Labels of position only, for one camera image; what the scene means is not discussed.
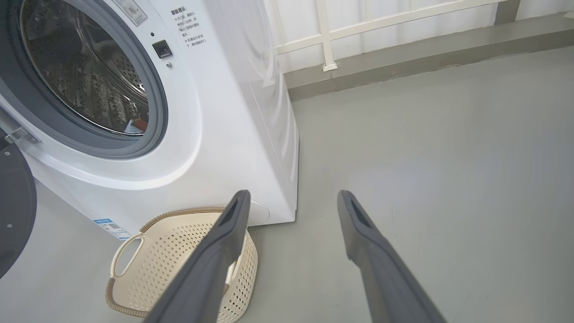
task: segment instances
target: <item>white railing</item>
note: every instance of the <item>white railing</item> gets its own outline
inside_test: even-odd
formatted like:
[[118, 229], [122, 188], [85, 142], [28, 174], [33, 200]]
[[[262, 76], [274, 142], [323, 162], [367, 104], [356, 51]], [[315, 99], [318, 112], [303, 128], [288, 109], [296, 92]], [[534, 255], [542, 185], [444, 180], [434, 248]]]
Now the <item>white railing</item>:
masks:
[[[279, 12], [277, 10], [277, 4], [275, 3], [275, 1], [276, 0], [273, 0], [272, 3], [274, 5], [274, 11], [276, 17], [278, 17]], [[365, 0], [367, 21], [343, 27], [340, 29], [329, 30], [329, 19], [327, 17], [327, 5], [325, 4], [325, 0], [316, 0], [317, 12], [319, 16], [319, 27], [321, 33], [314, 36], [290, 41], [288, 43], [283, 43], [276, 47], [277, 54], [288, 53], [296, 51], [297, 49], [323, 44], [323, 54], [325, 55], [325, 65], [323, 66], [323, 71], [325, 72], [332, 71], [337, 69], [337, 64], [333, 60], [333, 51], [331, 50], [332, 40], [352, 36], [354, 34], [368, 32], [374, 29], [398, 25], [403, 22], [418, 20], [431, 16], [437, 16], [439, 14], [449, 13], [458, 10], [470, 9], [473, 7], [490, 5], [492, 3], [503, 2], [505, 0], [458, 0], [452, 2], [444, 2], [438, 5], [422, 7], [422, 8], [416, 8], [416, 0], [409, 0], [409, 11], [381, 18], [376, 18], [372, 20], [370, 19], [371, 17], [370, 1], [371, 0]], [[278, 24], [278, 30], [281, 33], [281, 37], [284, 40], [285, 32], [283, 30], [283, 26], [280, 19], [277, 19], [277, 24]]]

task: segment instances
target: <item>black door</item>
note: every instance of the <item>black door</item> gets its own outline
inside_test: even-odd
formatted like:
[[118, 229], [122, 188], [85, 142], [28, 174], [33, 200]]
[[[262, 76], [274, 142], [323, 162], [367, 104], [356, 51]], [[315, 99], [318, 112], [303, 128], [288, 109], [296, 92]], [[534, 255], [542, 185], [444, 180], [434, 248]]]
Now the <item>black door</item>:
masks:
[[16, 144], [0, 129], [0, 278], [16, 262], [36, 219], [36, 185]]

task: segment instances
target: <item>perforated basket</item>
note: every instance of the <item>perforated basket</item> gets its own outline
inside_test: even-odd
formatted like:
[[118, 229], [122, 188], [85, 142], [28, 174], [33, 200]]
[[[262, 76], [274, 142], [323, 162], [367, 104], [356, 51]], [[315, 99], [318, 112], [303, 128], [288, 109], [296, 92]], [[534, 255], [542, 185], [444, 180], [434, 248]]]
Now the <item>perforated basket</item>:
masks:
[[[169, 212], [144, 225], [114, 256], [106, 288], [107, 304], [116, 311], [146, 317], [223, 209], [202, 207]], [[118, 275], [118, 259], [135, 239], [141, 239], [141, 243], [123, 273]], [[227, 274], [218, 323], [235, 322], [244, 314], [256, 273], [257, 250], [246, 232], [241, 255]]]

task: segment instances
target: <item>washing machine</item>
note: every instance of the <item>washing machine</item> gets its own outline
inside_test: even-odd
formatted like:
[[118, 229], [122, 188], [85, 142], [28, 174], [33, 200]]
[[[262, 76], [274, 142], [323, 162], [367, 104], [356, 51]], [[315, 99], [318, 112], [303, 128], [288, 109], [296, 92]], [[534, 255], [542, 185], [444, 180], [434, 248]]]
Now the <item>washing machine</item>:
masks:
[[242, 189], [248, 225], [294, 221], [299, 133], [262, 0], [4, 0], [0, 53], [4, 144], [117, 238]]

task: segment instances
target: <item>epoxy floor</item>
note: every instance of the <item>epoxy floor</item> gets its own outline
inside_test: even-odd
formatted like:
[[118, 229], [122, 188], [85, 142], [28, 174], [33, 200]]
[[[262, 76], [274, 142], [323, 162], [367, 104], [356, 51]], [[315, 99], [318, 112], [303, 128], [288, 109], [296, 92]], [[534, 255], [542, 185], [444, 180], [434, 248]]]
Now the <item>epoxy floor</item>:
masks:
[[[259, 268], [239, 323], [369, 322], [336, 213], [351, 190], [449, 323], [574, 317], [574, 47], [294, 103], [294, 223], [250, 228]], [[104, 288], [120, 241], [41, 184], [0, 280], [6, 322], [138, 322]]]

